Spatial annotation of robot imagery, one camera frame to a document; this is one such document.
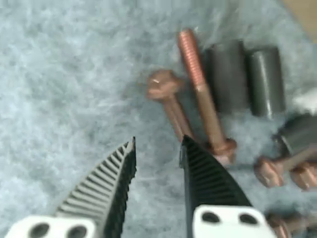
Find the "dark gray cylinder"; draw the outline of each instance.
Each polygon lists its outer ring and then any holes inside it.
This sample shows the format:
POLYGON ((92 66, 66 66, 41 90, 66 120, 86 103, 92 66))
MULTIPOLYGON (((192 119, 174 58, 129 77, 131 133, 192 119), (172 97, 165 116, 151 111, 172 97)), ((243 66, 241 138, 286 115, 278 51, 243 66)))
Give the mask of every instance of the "dark gray cylinder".
POLYGON ((294 155, 317 143, 317 116, 302 115, 288 121, 273 140, 283 155, 294 155))
POLYGON ((285 111, 281 60, 277 47, 251 51, 247 57, 253 115, 272 119, 285 111))
POLYGON ((241 40, 213 44, 209 49, 209 84, 216 109, 229 114, 250 107, 244 46, 241 40))

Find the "wooden surface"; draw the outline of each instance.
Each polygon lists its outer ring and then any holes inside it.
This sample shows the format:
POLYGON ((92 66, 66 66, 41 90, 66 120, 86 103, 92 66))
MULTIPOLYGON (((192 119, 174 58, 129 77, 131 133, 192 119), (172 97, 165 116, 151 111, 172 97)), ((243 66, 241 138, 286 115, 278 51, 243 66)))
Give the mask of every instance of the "wooden surface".
POLYGON ((283 0, 303 28, 317 43, 317 0, 283 0))

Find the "bolt thread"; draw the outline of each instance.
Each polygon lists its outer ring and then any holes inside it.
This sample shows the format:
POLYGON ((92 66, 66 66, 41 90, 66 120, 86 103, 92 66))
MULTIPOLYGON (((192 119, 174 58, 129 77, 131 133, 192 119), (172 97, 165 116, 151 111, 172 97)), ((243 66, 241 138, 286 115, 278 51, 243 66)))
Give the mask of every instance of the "bolt thread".
POLYGON ((191 29, 183 30, 178 34, 178 46, 193 84, 197 86, 206 83, 197 42, 191 29))

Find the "bolt head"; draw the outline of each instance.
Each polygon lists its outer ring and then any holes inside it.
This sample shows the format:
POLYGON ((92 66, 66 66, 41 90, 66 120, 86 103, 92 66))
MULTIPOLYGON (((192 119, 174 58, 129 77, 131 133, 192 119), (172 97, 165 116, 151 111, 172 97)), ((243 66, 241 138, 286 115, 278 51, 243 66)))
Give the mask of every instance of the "bolt head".
POLYGON ((254 165, 254 172, 257 179, 266 187, 283 186, 283 177, 274 164, 267 157, 260 157, 254 165))
POLYGON ((179 91, 184 82, 177 78, 172 70, 155 71, 148 78, 148 98, 159 100, 179 91))
POLYGON ((302 190, 307 191, 317 186, 317 176, 309 163, 304 162, 290 173, 292 181, 302 190))
POLYGON ((272 227, 277 238, 292 238, 287 229, 286 223, 281 217, 277 215, 270 215, 267 219, 267 223, 272 227))
POLYGON ((211 153, 224 166, 232 165, 235 162, 235 151, 237 142, 231 138, 226 139, 226 143, 220 148, 212 148, 211 153))

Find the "copper bolt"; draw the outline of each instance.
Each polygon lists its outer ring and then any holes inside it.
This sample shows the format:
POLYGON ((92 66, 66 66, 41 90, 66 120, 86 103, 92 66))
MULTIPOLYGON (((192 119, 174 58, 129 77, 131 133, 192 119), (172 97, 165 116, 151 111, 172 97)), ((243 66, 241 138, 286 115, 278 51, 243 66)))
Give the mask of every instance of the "copper bolt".
POLYGON ((303 162, 291 171, 293 182, 302 190, 317 187, 317 162, 303 162))
POLYGON ((158 100, 163 104, 180 142, 184 135, 194 138, 182 106, 175 95, 183 84, 183 81, 177 78, 172 70, 158 70, 148 78, 147 96, 149 99, 158 100))
POLYGON ((270 215, 267 222, 275 231, 277 238, 292 238, 291 234, 294 232, 317 227, 317 216, 293 215, 287 219, 282 219, 277 215, 270 215))
POLYGON ((317 155, 317 145, 311 145, 305 150, 291 157, 280 157, 272 160, 268 157, 260 157, 254 165, 256 177, 266 187, 283 186, 283 173, 291 171, 302 162, 317 155))
POLYGON ((234 152, 237 144, 233 139, 224 136, 209 87, 205 80, 196 39, 191 29, 186 29, 179 33, 178 46, 187 72, 194 85, 200 115, 211 146, 211 152, 216 156, 221 156, 221 159, 225 158, 228 160, 222 161, 223 164, 232 164, 235 159, 234 152))

